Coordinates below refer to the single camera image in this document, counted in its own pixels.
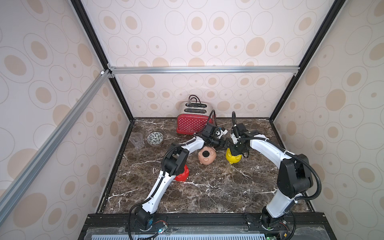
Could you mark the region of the black plug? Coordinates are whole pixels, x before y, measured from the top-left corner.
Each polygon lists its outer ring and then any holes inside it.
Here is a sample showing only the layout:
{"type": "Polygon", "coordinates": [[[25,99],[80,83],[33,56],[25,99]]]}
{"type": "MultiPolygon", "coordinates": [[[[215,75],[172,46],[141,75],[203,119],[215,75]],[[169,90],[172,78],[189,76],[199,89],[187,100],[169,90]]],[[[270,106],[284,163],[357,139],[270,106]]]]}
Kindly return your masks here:
{"type": "Polygon", "coordinates": [[[211,154],[209,151],[203,151],[202,155],[204,158],[208,158],[211,154]]]}

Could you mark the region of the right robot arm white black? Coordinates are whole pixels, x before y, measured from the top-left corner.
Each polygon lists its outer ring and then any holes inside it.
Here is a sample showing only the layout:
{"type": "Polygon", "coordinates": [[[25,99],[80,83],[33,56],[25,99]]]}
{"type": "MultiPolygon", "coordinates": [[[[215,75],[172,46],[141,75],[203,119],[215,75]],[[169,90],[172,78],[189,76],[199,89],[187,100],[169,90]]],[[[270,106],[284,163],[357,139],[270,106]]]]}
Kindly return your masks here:
{"type": "Polygon", "coordinates": [[[247,130],[244,124],[234,123],[231,138],[228,153],[232,156],[247,155],[253,149],[279,169],[278,190],[262,210],[261,224],[266,230],[273,229],[298,201],[314,200],[321,194],[320,176],[305,155],[285,150],[258,131],[247,130]]]}

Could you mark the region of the yellow piggy bank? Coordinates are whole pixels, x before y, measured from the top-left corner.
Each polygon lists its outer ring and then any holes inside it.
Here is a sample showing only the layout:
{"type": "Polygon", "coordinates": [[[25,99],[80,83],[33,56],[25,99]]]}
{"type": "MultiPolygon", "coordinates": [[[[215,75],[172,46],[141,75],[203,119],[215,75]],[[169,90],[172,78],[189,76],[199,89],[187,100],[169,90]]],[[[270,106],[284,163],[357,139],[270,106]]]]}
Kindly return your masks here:
{"type": "Polygon", "coordinates": [[[232,165],[238,163],[242,159],[243,155],[233,155],[230,148],[227,148],[226,151],[226,159],[232,165]]]}

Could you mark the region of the pink piggy bank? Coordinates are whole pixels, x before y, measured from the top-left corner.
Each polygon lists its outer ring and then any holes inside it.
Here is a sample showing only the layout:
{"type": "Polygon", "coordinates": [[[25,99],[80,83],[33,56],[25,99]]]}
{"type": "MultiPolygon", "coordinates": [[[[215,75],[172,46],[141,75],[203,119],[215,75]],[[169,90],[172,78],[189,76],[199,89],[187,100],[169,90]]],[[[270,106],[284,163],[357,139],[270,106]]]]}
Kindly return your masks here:
{"type": "Polygon", "coordinates": [[[216,159],[217,153],[213,147],[203,147],[198,153],[199,162],[202,165],[210,165],[216,159]]]}

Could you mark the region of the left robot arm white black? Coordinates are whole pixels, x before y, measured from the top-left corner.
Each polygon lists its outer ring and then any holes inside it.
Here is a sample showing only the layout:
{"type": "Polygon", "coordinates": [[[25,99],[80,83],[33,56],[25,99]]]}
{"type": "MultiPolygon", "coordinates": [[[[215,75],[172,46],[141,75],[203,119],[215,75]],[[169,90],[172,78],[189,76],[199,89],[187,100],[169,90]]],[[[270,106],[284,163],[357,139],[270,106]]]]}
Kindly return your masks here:
{"type": "Polygon", "coordinates": [[[208,123],[200,132],[184,143],[173,143],[161,161],[161,171],[147,198],[131,207],[130,214],[139,225],[148,230],[154,221],[160,201],[171,182],[185,172],[185,165],[190,154],[204,147],[222,148],[226,146],[223,138],[228,130],[208,123]]]}

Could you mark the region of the red piggy bank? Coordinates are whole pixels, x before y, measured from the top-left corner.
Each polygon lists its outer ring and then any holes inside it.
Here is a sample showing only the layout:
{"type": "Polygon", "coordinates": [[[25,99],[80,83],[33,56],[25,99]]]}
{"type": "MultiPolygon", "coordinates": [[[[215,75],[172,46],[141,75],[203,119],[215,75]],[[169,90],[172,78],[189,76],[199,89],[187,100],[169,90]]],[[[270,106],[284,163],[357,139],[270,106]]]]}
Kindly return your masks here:
{"type": "Polygon", "coordinates": [[[181,173],[180,175],[175,177],[175,181],[178,182],[185,182],[190,174],[189,168],[187,165],[184,166],[184,172],[181,173]]]}

